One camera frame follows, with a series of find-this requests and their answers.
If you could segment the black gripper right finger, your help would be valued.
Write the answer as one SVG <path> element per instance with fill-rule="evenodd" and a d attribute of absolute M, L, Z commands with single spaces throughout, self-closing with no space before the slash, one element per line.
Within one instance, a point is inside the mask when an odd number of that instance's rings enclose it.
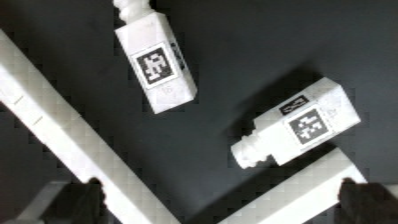
<path fill-rule="evenodd" d="M 343 179 L 334 224 L 398 224 L 398 198 L 380 183 Z"/>

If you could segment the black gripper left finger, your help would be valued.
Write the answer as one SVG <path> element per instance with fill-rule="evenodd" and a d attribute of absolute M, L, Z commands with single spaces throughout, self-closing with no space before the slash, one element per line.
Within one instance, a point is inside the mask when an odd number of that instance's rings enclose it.
<path fill-rule="evenodd" d="M 87 183 L 68 183 L 41 215 L 45 224 L 107 224 L 103 185 L 96 178 Z"/>

